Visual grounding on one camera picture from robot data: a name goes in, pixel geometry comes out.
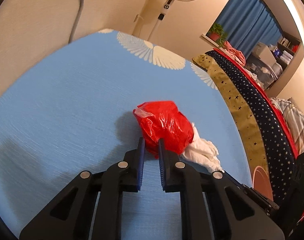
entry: metal screw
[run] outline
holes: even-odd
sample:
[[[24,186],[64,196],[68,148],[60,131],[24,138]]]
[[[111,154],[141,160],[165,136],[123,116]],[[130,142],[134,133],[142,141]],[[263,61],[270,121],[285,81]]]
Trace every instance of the metal screw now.
[[[81,173],[81,178],[82,179],[87,179],[90,176],[90,173],[88,171],[83,171]]]
[[[175,167],[177,167],[177,168],[179,168],[179,169],[183,169],[183,168],[185,167],[185,163],[183,163],[183,162],[177,162],[177,163],[175,164]]]
[[[127,165],[128,165],[127,162],[119,162],[119,164],[118,164],[118,166],[119,166],[120,168],[126,168]]]
[[[223,175],[221,172],[216,171],[213,173],[213,177],[215,177],[216,179],[222,179]]]

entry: box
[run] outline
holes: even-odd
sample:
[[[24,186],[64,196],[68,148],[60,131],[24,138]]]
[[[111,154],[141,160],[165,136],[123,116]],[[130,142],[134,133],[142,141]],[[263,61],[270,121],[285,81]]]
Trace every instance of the box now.
[[[270,67],[277,62],[268,46],[261,42],[254,47],[252,54]]]
[[[275,57],[279,57],[281,55],[281,51],[278,48],[271,52],[275,55]]]

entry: red flower pot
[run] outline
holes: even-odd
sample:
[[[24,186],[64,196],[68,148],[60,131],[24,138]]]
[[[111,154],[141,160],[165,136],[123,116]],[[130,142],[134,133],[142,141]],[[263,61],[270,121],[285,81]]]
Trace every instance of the red flower pot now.
[[[211,33],[209,38],[212,40],[212,41],[217,41],[218,38],[220,38],[220,35],[216,34],[216,33]]]

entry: blue curtain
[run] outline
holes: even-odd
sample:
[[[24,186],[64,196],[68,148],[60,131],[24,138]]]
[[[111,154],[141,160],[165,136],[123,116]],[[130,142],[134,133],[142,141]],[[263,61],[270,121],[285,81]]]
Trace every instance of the blue curtain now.
[[[247,58],[256,44],[276,45],[281,30],[261,0],[229,0],[215,21],[228,33],[227,41]]]

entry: red fabric edge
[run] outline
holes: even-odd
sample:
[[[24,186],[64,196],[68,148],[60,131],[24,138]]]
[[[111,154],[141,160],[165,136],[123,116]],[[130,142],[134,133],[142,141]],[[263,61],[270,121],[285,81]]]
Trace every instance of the red fabric edge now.
[[[224,56],[226,59],[231,61],[242,72],[242,74],[244,74],[244,76],[246,76],[246,78],[249,80],[249,82],[259,91],[261,96],[267,101],[267,104],[270,106],[273,113],[276,115],[276,117],[277,117],[277,119],[280,123],[280,126],[281,126],[282,130],[284,131],[284,134],[285,134],[285,136],[286,136],[286,138],[289,142],[289,145],[291,147],[293,157],[296,159],[298,157],[299,153],[297,151],[294,140],[293,140],[292,135],[291,135],[291,133],[290,133],[288,127],[287,127],[287,124],[284,120],[284,117],[283,117],[282,113],[271,103],[270,99],[265,94],[265,92],[262,90],[262,88],[253,80],[252,77],[250,77],[250,75],[244,70],[243,67],[241,67],[235,60],[233,60],[231,57],[229,57],[227,54],[225,54],[220,49],[217,49],[217,48],[213,48],[213,49],[216,52],[218,52],[221,56]]]

